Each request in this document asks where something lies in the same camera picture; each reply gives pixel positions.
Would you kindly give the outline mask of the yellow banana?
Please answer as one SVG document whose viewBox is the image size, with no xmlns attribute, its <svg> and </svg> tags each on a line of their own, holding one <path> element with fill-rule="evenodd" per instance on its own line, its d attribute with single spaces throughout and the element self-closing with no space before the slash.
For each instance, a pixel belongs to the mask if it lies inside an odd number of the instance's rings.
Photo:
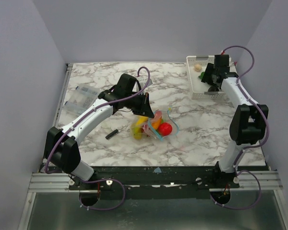
<svg viewBox="0 0 288 230">
<path fill-rule="evenodd" d="M 132 128 L 134 133 L 140 132 L 142 126 L 144 125 L 145 122 L 148 121 L 148 117 L 145 116 L 138 116 L 137 120 L 135 123 L 133 123 Z"/>
</svg>

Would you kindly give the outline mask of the dark avocado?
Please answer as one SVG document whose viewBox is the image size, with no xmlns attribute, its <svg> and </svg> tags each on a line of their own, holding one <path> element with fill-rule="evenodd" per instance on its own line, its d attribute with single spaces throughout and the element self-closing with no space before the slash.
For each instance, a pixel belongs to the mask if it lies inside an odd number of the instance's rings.
<svg viewBox="0 0 288 230">
<path fill-rule="evenodd" d="M 208 89 L 208 92 L 219 92 L 219 88 L 216 87 L 216 86 L 211 86 L 211 87 Z"/>
</svg>

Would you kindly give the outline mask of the clear zip top bag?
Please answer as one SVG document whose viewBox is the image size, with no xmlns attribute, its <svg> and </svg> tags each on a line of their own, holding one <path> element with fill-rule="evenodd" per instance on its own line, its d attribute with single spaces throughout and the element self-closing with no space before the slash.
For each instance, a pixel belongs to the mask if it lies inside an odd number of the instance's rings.
<svg viewBox="0 0 288 230">
<path fill-rule="evenodd" d="M 135 140 L 153 138 L 162 141 L 171 136 L 176 136 L 179 132 L 179 126 L 170 116 L 170 112 L 171 108 L 155 110 L 154 118 L 138 115 L 129 128 L 131 137 Z"/>
</svg>

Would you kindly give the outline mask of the yellow pear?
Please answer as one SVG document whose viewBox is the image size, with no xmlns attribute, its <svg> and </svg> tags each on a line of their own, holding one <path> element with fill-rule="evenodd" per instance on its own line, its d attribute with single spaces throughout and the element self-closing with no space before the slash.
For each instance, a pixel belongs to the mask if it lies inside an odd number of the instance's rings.
<svg viewBox="0 0 288 230">
<path fill-rule="evenodd" d="M 132 124 L 131 126 L 131 136 L 135 139 L 135 140 L 140 140 L 143 137 L 143 126 L 142 125 L 136 125 L 136 124 Z"/>
</svg>

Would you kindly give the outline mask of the red strawberry toy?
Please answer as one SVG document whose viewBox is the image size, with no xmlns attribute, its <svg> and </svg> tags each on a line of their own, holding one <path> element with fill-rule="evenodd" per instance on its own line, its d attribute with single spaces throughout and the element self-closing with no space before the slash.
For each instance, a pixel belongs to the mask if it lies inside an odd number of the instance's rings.
<svg viewBox="0 0 288 230">
<path fill-rule="evenodd" d="M 168 136 L 171 134 L 173 127 L 170 123 L 163 122 L 157 129 L 161 136 Z"/>
</svg>

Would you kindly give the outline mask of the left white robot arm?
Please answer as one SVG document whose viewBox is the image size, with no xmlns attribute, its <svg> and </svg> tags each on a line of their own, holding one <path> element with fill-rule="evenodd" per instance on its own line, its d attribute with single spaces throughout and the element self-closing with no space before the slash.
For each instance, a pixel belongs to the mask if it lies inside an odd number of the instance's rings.
<svg viewBox="0 0 288 230">
<path fill-rule="evenodd" d="M 79 145 L 102 121 L 124 107 L 131 109 L 135 115 L 153 118 L 149 94 L 145 92 L 151 84 L 151 79 L 147 79 L 142 86 L 136 77 L 122 74 L 116 85 L 102 91 L 95 102 L 74 121 L 61 129 L 52 127 L 46 137 L 45 172 L 51 173 L 48 164 L 53 163 L 64 173 L 80 178 L 84 188 L 94 188 L 97 183 L 94 169 L 82 161 Z"/>
</svg>

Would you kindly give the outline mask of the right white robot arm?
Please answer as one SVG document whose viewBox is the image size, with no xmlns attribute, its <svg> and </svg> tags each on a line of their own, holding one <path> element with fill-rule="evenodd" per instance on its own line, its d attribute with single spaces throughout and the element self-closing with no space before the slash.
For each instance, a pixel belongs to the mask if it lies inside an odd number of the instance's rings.
<svg viewBox="0 0 288 230">
<path fill-rule="evenodd" d="M 258 104 L 243 87 L 237 73 L 230 71 L 229 55 L 215 55 L 208 63 L 201 82 L 210 87 L 208 93 L 224 92 L 236 111 L 229 126 L 231 142 L 224 157 L 217 163 L 220 171 L 212 174 L 211 182 L 221 188 L 228 183 L 226 173 L 235 172 L 243 152 L 256 147 L 261 139 L 268 137 L 268 107 Z"/>
</svg>

